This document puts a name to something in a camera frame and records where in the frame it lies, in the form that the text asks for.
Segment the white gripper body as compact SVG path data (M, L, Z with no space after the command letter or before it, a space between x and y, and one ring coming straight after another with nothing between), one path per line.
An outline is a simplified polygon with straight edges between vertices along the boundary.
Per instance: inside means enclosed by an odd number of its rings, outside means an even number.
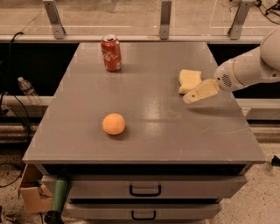
M234 92L243 88L243 85L235 76L234 64L235 61L229 59L219 65L214 73L214 78L218 82L220 89L227 92Z

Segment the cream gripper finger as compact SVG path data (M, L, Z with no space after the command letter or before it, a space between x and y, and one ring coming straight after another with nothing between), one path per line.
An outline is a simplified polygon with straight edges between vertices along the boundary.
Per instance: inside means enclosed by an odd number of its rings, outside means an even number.
M217 95L220 90L219 84L216 80L203 80L197 87L190 90L183 96L183 101L187 104L198 102L206 98Z

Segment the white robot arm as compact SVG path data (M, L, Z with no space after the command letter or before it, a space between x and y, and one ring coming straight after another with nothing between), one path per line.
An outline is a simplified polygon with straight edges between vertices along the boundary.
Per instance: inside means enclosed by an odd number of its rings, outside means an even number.
M203 80L183 96L187 104L217 95L220 90L234 92L258 83L280 81L280 28L269 32L261 44L222 63L212 79Z

